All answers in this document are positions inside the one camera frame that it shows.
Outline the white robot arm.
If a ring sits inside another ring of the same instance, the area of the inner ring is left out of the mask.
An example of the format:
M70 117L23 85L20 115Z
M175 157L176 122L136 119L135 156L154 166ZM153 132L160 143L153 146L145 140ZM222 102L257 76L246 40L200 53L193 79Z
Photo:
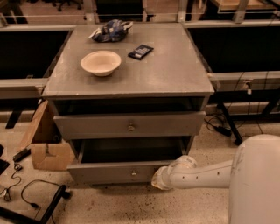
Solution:
M160 167L151 184L161 190L227 188L228 224L280 224L280 136L243 141L234 158L199 167L181 156Z

